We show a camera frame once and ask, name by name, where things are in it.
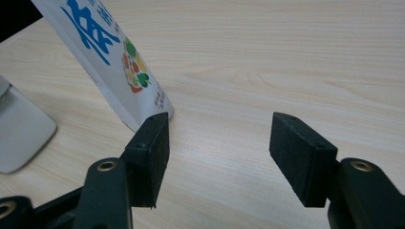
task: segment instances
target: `white carton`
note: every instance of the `white carton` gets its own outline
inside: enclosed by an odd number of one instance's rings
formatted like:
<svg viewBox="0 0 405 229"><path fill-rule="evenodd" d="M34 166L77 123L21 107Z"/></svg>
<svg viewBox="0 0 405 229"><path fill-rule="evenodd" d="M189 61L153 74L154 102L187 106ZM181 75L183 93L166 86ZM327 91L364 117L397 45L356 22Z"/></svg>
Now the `white carton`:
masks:
<svg viewBox="0 0 405 229"><path fill-rule="evenodd" d="M173 107L139 52L99 0L32 0L132 131Z"/></svg>

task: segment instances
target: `wooden table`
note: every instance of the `wooden table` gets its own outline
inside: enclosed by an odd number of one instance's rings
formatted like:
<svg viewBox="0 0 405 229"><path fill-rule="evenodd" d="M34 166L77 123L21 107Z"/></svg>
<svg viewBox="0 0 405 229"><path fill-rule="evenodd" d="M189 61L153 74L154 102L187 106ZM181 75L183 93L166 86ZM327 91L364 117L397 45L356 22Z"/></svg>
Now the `wooden table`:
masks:
<svg viewBox="0 0 405 229"><path fill-rule="evenodd" d="M273 112L405 193L405 2L104 5L175 108L158 207L133 209L135 228L328 228L327 208L304 208L269 155ZM0 73L58 126L26 167L0 175L0 198L38 206L70 192L133 136L45 19L1 43Z"/></svg>

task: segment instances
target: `white object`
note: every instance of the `white object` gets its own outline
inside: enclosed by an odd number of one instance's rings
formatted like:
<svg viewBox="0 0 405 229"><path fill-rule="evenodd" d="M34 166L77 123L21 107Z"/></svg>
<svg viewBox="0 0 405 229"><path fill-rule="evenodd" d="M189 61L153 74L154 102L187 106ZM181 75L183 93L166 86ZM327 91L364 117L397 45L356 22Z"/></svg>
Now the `white object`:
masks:
<svg viewBox="0 0 405 229"><path fill-rule="evenodd" d="M53 120L0 75L0 173L26 164L55 129Z"/></svg>
<svg viewBox="0 0 405 229"><path fill-rule="evenodd" d="M151 115L172 116L169 98L101 1L32 2L132 131Z"/></svg>

